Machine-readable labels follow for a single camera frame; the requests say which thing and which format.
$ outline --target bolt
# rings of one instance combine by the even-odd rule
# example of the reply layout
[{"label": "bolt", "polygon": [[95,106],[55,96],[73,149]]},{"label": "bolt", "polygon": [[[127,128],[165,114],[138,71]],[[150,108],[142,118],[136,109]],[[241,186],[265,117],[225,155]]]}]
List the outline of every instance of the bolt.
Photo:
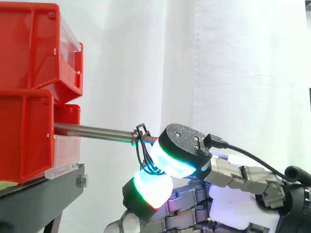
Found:
[{"label": "bolt", "polygon": [[86,188],[88,185],[88,175],[81,175],[79,178],[79,187]]}]

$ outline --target white backdrop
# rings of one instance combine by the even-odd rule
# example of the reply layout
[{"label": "white backdrop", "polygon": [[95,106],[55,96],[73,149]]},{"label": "white backdrop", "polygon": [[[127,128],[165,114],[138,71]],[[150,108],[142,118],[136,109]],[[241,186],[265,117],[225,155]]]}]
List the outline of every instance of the white backdrop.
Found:
[{"label": "white backdrop", "polygon": [[[84,44],[81,123],[214,133],[283,170],[310,155],[304,1],[56,0]],[[103,232],[138,170],[130,145],[83,139],[89,186],[60,233]]]}]

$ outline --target cable connector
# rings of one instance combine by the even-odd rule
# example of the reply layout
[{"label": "cable connector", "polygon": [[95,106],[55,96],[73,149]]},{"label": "cable connector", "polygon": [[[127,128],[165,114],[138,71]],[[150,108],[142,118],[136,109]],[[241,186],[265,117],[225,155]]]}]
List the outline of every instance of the cable connector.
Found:
[{"label": "cable connector", "polygon": [[207,135],[203,139],[204,146],[211,149],[212,147],[219,148],[219,149],[226,149],[228,146],[228,142],[223,141],[222,138],[214,136],[214,135]]}]

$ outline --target black cable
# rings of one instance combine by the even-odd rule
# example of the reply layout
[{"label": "black cable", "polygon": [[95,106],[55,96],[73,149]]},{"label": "black cable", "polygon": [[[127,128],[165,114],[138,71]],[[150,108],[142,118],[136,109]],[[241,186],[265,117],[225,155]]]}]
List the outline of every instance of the black cable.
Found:
[{"label": "black cable", "polygon": [[[138,142],[141,142],[141,146],[142,146],[142,152],[143,152],[143,157],[144,157],[144,161],[146,166],[144,166],[141,162],[140,159],[140,154],[139,154],[139,147],[138,147]],[[136,153],[137,153],[137,159],[140,165],[140,169],[143,169],[146,173],[150,174],[150,175],[164,175],[165,172],[161,172],[161,170],[159,168],[157,168],[156,166],[154,166],[154,163],[152,161],[152,158],[150,157],[146,145],[143,143],[143,139],[141,138],[141,135],[138,134],[138,137],[136,139]]]},{"label": "black cable", "polygon": [[255,155],[241,149],[241,148],[238,148],[236,146],[233,146],[233,145],[230,145],[230,144],[227,144],[226,147],[228,149],[231,149],[231,150],[234,150],[234,151],[237,151],[241,154],[244,154],[246,155],[247,157],[255,160],[256,162],[260,163],[261,165],[263,165],[265,168],[269,169],[270,171],[272,171],[274,174],[278,175],[279,177],[285,179],[286,181],[288,182],[291,182],[291,183],[294,183],[296,182],[297,180],[293,180],[285,175],[283,175],[281,172],[279,172],[278,170],[274,169],[272,166],[270,166],[269,164],[267,164],[265,161],[261,160],[260,158],[256,157]]}]

